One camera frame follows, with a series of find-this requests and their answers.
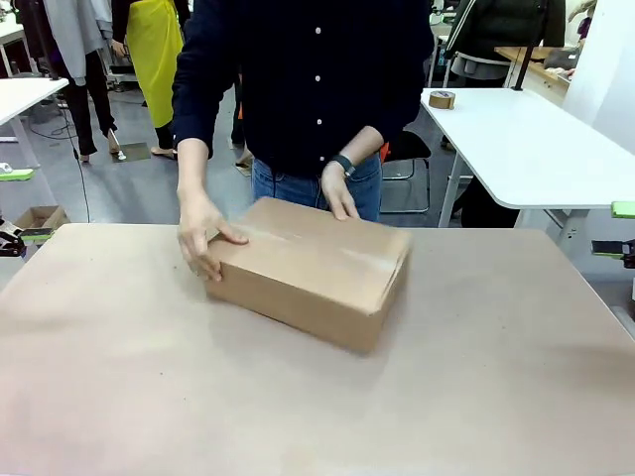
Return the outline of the person's right hand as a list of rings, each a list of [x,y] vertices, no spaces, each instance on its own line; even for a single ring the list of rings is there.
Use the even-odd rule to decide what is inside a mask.
[[[221,281],[221,264],[209,250],[209,242],[219,236],[231,244],[245,245],[248,238],[229,225],[202,187],[179,187],[178,199],[178,241],[184,259],[201,279]]]

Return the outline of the person's left hand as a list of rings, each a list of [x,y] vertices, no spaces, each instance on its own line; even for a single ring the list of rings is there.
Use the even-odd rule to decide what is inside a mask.
[[[331,161],[326,165],[320,178],[322,194],[331,213],[340,221],[346,220],[347,218],[359,217],[345,179],[345,170],[343,166],[336,161]]]

